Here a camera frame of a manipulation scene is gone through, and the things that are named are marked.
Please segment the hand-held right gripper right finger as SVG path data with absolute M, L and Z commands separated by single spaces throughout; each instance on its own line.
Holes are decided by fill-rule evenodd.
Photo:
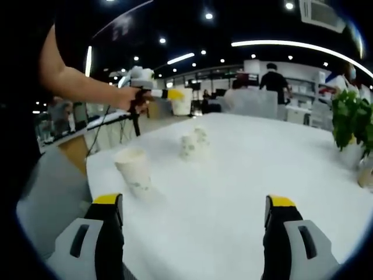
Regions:
M 292 200 L 266 196 L 262 279 L 330 279 L 340 264 L 328 237 Z

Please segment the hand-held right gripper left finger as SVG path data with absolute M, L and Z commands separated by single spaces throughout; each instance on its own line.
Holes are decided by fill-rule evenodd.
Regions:
M 57 237 L 47 265 L 58 279 L 124 279 L 122 194 L 97 197 Z

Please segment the person's left hand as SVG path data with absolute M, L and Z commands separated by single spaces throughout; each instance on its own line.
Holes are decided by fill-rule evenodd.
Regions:
M 151 92 L 137 87 L 123 87 L 117 89 L 112 106 L 130 112 L 134 110 L 138 114 L 146 111 L 151 100 Z

